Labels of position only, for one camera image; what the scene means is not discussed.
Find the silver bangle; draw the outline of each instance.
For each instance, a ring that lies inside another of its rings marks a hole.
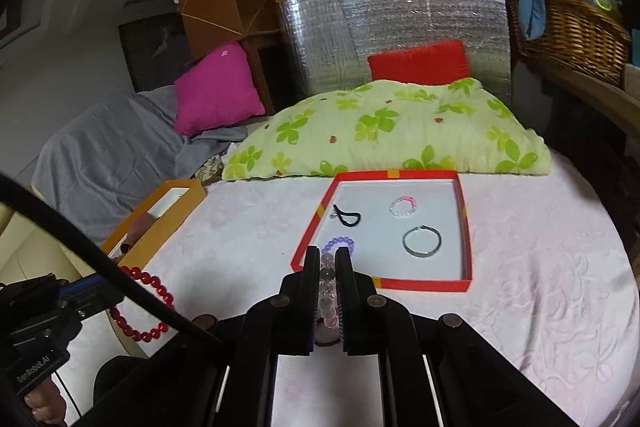
[[[436,245],[436,248],[427,252],[418,252],[409,248],[406,245],[406,238],[409,236],[409,234],[417,232],[418,230],[429,230],[430,232],[433,232],[436,236],[438,236],[438,244]],[[431,257],[440,249],[440,247],[442,246],[442,236],[440,235],[440,232],[438,232],[438,230],[433,229],[431,227],[427,227],[426,225],[420,225],[420,227],[413,227],[411,230],[408,230],[407,232],[404,233],[404,235],[402,236],[402,246],[407,251],[407,253],[413,255],[414,257],[419,257],[420,259],[424,259],[426,257]]]

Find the magenta pillow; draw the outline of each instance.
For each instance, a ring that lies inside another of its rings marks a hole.
[[[265,113],[244,49],[237,42],[220,46],[178,78],[175,94],[174,129],[183,136]]]

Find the gray fabric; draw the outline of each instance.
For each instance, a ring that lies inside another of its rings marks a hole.
[[[94,243],[110,233],[158,186],[190,178],[243,126],[180,136],[174,86],[116,95],[73,119],[40,152],[33,186]]]

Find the red pillow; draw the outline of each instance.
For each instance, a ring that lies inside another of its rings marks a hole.
[[[367,61],[373,80],[441,86],[470,76],[465,45],[459,40],[377,53],[367,57]]]

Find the wicker basket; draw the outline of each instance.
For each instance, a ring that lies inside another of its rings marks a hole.
[[[545,33],[527,41],[518,22],[518,0],[507,0],[522,55],[543,55],[621,87],[631,37],[601,10],[579,0],[545,0]]]

